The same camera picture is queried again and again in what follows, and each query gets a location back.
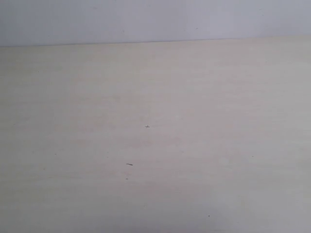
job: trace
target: light-colored tabletop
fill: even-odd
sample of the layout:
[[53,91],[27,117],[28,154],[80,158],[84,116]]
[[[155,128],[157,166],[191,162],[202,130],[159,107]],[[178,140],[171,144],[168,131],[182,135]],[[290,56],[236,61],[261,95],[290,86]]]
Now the light-colored tabletop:
[[311,37],[0,49],[1,233],[310,233]]

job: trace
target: wooden surface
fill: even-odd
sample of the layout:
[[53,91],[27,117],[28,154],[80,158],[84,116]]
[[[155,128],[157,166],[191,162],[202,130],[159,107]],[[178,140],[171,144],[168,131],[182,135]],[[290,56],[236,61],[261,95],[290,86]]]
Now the wooden surface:
[[1,233],[310,218],[311,37],[0,49]]

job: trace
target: white wall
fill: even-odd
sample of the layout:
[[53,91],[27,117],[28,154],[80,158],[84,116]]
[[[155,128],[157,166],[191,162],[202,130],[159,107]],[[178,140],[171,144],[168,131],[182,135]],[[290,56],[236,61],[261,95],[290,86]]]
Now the white wall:
[[0,46],[311,34],[309,0],[1,0]]

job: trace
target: table top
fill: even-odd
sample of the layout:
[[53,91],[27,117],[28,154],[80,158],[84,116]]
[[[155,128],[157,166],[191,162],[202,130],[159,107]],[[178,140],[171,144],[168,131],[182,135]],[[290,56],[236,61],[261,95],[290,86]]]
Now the table top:
[[0,48],[0,232],[311,232],[311,36]]

